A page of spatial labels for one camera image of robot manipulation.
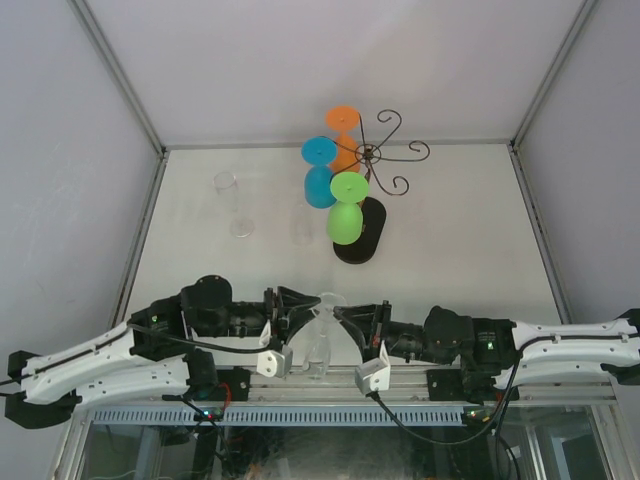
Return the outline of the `clear champagne flute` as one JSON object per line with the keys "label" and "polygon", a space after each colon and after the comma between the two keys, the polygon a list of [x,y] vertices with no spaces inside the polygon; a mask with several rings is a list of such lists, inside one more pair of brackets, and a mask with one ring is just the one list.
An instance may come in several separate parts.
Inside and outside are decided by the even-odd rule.
{"label": "clear champagne flute", "polygon": [[302,369],[312,380],[322,380],[328,371],[331,360],[329,330],[337,322],[334,309],[346,305],[346,299],[336,293],[324,292],[319,298],[320,303],[313,308],[314,335],[309,341],[302,364]]}
{"label": "clear champagne flute", "polygon": [[254,223],[243,213],[236,177],[229,171],[218,173],[213,186],[231,215],[230,232],[236,238],[246,238],[254,231]]}

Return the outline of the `aluminium front frame rail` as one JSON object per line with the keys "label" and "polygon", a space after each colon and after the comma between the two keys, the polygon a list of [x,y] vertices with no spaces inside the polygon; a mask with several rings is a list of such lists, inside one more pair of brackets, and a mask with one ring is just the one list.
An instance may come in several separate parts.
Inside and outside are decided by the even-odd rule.
{"label": "aluminium front frame rail", "polygon": [[[390,405],[433,404],[433,405],[479,405],[465,401],[432,401],[429,399],[426,372],[428,366],[396,366],[392,369],[390,388],[380,393],[382,399]],[[354,370],[349,367],[336,367],[329,370],[322,380],[312,380],[300,369],[294,370],[287,377],[265,378],[256,373],[251,374],[251,387],[248,400],[231,402],[232,405],[341,405],[358,404],[365,401],[365,396],[355,383]],[[555,380],[534,379],[520,383],[514,387],[510,401],[523,405],[589,405],[611,404],[616,401],[614,388],[609,380],[595,378],[579,378],[570,380],[562,375]],[[498,401],[485,402],[493,405]]]}

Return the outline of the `blue plastic wine glass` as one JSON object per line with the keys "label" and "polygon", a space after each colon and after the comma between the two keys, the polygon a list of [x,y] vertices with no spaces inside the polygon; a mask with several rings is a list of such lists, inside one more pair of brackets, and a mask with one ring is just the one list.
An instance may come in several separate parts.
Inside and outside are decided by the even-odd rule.
{"label": "blue plastic wine glass", "polygon": [[336,199],[330,191],[333,172],[330,164],[337,157],[337,146],[324,136],[307,140],[301,147],[303,160],[311,166],[304,178],[307,203],[317,209],[331,207]]}

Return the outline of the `clear champagne flute front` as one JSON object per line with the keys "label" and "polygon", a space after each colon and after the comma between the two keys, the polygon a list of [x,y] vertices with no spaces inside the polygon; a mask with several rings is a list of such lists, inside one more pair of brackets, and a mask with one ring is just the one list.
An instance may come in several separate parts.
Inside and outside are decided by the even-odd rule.
{"label": "clear champagne flute front", "polygon": [[329,330],[337,322],[334,309],[346,305],[346,299],[336,293],[324,292],[319,298],[320,303],[313,308],[314,335],[309,341],[302,364],[302,369],[312,380],[322,380],[328,371],[331,360]]}

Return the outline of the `clear champagne flute back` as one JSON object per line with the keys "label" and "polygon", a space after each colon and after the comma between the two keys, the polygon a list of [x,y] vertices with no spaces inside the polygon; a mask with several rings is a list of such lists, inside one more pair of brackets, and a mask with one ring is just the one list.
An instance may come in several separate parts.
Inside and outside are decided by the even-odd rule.
{"label": "clear champagne flute back", "polygon": [[246,238],[254,231],[254,223],[243,213],[236,177],[229,171],[218,173],[213,186],[231,215],[230,232],[236,238]]}

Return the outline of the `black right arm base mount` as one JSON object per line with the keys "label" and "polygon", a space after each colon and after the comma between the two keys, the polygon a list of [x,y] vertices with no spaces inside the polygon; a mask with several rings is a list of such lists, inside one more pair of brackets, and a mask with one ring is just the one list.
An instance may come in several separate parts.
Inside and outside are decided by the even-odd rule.
{"label": "black right arm base mount", "polygon": [[432,401],[465,401],[483,405],[501,400],[506,393],[506,388],[498,387],[491,376],[463,369],[429,369],[426,380]]}

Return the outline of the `orange plastic wine glass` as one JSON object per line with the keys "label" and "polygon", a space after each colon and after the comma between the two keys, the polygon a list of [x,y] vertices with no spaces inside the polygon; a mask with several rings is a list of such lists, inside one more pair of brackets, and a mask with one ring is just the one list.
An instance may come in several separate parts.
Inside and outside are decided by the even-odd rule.
{"label": "orange plastic wine glass", "polygon": [[337,156],[330,164],[334,173],[360,172],[360,163],[356,160],[357,142],[350,132],[359,125],[359,112],[351,106],[341,105],[330,109],[325,116],[327,127],[336,133]]}

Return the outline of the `green plastic wine glass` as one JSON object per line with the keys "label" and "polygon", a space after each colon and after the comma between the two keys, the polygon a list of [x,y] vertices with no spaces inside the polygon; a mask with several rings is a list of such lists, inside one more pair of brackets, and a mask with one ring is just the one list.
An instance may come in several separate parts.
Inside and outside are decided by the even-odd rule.
{"label": "green plastic wine glass", "polygon": [[361,203],[369,193],[369,183],[356,172],[342,172],[330,183],[336,202],[329,210],[327,233],[333,243],[350,245],[359,239],[363,226]]}

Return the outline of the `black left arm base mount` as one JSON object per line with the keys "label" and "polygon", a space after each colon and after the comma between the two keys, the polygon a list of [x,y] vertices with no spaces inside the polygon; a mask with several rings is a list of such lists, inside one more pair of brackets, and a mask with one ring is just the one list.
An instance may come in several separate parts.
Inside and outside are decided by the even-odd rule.
{"label": "black left arm base mount", "polygon": [[251,371],[241,367],[217,371],[218,384],[197,397],[198,401],[237,401],[248,400],[251,387]]}

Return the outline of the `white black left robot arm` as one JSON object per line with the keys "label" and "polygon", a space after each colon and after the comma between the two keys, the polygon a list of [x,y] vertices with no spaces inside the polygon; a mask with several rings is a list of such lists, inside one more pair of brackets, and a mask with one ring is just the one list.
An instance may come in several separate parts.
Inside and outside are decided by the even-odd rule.
{"label": "white black left robot arm", "polygon": [[258,302],[236,301],[230,282],[208,275],[106,333],[67,350],[8,358],[4,415],[30,430],[68,421],[77,410],[160,397],[202,401],[221,392],[214,356],[254,355],[265,377],[291,368],[293,336],[314,317],[317,296],[268,288]]}

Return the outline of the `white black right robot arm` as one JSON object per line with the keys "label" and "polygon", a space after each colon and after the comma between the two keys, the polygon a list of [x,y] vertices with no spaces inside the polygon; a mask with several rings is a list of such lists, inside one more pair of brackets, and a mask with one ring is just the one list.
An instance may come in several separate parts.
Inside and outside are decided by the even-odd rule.
{"label": "white black right robot arm", "polygon": [[333,310],[363,361],[401,358],[459,364],[459,385],[471,402],[493,388],[613,377],[639,382],[639,312],[630,309],[602,323],[534,325],[474,318],[440,306],[422,325],[396,322],[388,302]]}

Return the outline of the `clear upside-down glass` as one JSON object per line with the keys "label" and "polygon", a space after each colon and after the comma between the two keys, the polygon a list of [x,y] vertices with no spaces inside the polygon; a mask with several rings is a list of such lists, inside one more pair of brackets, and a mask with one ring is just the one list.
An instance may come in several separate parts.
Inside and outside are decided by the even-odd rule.
{"label": "clear upside-down glass", "polygon": [[306,202],[298,202],[292,208],[290,238],[295,245],[308,246],[314,240],[312,209]]}

